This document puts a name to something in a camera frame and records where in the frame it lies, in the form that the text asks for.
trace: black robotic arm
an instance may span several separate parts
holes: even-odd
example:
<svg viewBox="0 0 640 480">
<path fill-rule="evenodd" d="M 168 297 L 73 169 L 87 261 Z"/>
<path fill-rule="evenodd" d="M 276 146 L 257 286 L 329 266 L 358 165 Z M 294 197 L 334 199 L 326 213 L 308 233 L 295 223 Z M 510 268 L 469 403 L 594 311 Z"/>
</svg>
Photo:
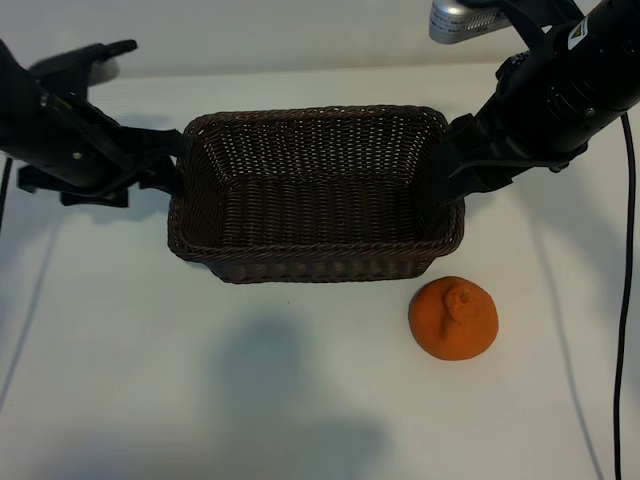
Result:
<svg viewBox="0 0 640 480">
<path fill-rule="evenodd" d="M 64 205 L 128 206 L 128 188 L 178 193 L 171 156 L 184 150 L 175 130 L 119 125 L 87 100 L 88 87 L 112 59 L 137 48 L 126 40 L 96 44 L 22 68 L 0 41 L 0 149 L 26 161 L 23 190 L 60 192 Z"/>
<path fill-rule="evenodd" d="M 490 31 L 473 23 L 483 15 L 474 9 L 499 8 L 530 49 L 502 65 L 495 94 L 475 116 L 454 120 L 437 147 L 432 188 L 441 202 L 500 189 L 532 167 L 561 171 L 640 101 L 637 0 L 603 0 L 586 17 L 569 0 L 459 1 L 476 13 L 462 26 L 453 17 L 444 29 L 432 21 L 432 37 L 455 43 L 473 28 L 474 36 Z"/>
</svg>

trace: orange clay fruit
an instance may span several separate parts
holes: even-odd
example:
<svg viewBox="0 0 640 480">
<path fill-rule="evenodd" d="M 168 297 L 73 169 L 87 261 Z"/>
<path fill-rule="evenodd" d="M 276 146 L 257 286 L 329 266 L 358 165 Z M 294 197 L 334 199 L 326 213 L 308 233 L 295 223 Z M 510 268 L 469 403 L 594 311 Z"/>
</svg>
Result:
<svg viewBox="0 0 640 480">
<path fill-rule="evenodd" d="M 441 360 L 480 355 L 498 334 L 491 296 L 464 278 L 445 277 L 420 290 L 409 308 L 416 342 Z"/>
</svg>

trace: wicker basket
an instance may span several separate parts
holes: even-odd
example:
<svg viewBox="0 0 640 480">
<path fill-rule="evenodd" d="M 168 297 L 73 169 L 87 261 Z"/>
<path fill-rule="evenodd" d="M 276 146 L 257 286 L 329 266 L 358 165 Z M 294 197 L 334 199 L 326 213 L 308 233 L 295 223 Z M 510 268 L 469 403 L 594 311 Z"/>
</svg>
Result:
<svg viewBox="0 0 640 480">
<path fill-rule="evenodd" d="M 186 129 L 169 247 L 226 282 L 421 275 L 462 240 L 464 203 L 429 194 L 446 120 L 425 107 L 206 115 Z"/>
</svg>

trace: black wire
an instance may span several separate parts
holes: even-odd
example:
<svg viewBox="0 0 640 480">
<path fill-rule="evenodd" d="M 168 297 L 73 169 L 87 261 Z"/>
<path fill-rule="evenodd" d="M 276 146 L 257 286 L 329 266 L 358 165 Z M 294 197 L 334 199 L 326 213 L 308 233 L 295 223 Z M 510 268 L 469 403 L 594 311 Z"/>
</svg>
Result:
<svg viewBox="0 0 640 480">
<path fill-rule="evenodd" d="M 9 177 L 11 176 L 11 165 L 13 159 L 7 157 L 4 162 L 4 172 L 2 173 L 2 186 L 0 186 L 0 232 L 2 231 L 2 217 L 4 217 L 4 204 L 7 200 L 7 188 L 9 187 Z"/>
<path fill-rule="evenodd" d="M 627 204 L 627 246 L 624 270 L 624 290 L 622 293 L 622 308 L 620 310 L 620 327 L 618 330 L 618 353 L 616 359 L 616 381 L 613 390 L 613 448 L 616 470 L 616 480 L 622 479 L 620 461 L 620 389 L 622 387 L 622 367 L 624 365 L 624 344 L 627 331 L 627 314 L 631 299 L 631 277 L 633 275 L 633 224 L 636 210 L 636 154 L 633 150 L 633 137 L 629 116 L 622 116 L 624 139 L 627 143 L 627 157 L 629 160 L 629 200 Z"/>
</svg>

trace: white surface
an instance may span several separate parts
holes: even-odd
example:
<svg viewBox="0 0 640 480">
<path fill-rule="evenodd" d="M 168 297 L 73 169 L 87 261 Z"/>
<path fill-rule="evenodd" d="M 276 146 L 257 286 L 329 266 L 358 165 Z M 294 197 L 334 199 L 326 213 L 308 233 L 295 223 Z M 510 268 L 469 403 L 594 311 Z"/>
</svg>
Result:
<svg viewBox="0 0 640 480">
<path fill-rule="evenodd" d="M 489 97 L 496 68 L 127 80 L 93 99 L 156 128 L 331 104 L 430 105 L 453 119 Z M 0 240 L 0 378 L 32 323 L 0 414 L 0 477 L 595 479 L 586 430 L 613 478 L 626 188 L 615 125 L 562 174 L 529 172 L 469 198 L 460 249 L 421 278 L 253 286 L 171 254 L 163 194 L 134 191 L 121 211 L 13 189 Z M 411 337 L 409 300 L 444 275 L 497 303 L 498 339 L 474 360 L 438 361 Z M 637 320 L 633 303 L 626 478 L 640 473 Z"/>
<path fill-rule="evenodd" d="M 578 0 L 586 13 L 597 0 Z M 24 65 L 134 38 L 125 75 L 502 62 L 526 50 L 513 29 L 459 45 L 429 39 L 431 0 L 8 1 L 2 38 Z"/>
</svg>

